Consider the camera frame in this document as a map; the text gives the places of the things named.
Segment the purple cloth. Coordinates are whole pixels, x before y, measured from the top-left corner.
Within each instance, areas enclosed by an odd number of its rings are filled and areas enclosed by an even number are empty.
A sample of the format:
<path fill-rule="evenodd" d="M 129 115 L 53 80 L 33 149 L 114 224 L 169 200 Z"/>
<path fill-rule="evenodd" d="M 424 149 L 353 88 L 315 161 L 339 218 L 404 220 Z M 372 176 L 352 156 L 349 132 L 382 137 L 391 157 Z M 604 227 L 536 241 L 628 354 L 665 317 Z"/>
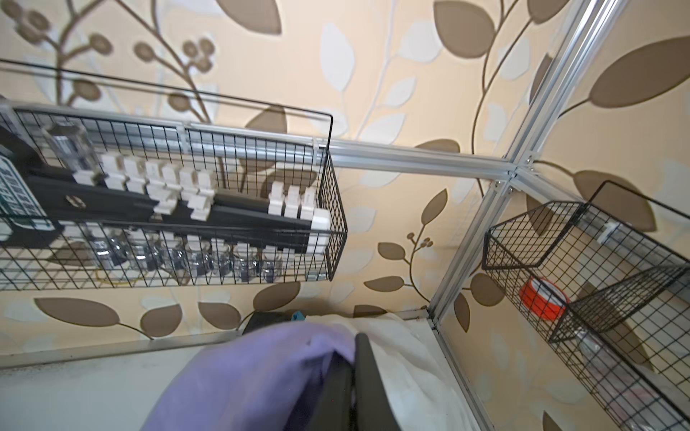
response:
<path fill-rule="evenodd" d="M 355 359 L 345 327 L 291 321 L 201 350 L 172 379 L 145 430 L 301 430 L 334 357 Z"/>

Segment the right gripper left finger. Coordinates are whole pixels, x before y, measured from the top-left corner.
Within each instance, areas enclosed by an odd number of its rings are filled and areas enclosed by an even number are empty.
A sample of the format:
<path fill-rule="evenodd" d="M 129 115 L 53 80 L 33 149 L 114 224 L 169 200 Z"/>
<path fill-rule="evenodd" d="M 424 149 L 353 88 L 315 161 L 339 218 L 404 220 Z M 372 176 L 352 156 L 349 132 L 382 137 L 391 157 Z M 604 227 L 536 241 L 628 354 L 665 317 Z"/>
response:
<path fill-rule="evenodd" d="M 353 404 L 354 367 L 345 358 L 334 354 L 305 430 L 354 430 Z"/>

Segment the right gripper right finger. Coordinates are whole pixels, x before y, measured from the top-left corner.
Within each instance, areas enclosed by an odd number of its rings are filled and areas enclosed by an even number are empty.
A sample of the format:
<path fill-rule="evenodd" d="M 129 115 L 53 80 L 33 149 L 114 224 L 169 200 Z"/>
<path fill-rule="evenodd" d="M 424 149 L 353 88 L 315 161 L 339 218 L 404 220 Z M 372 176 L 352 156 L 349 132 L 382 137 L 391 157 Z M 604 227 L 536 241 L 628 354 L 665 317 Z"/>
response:
<path fill-rule="evenodd" d="M 400 431 L 379 373 L 369 337 L 355 337 L 354 430 Z"/>

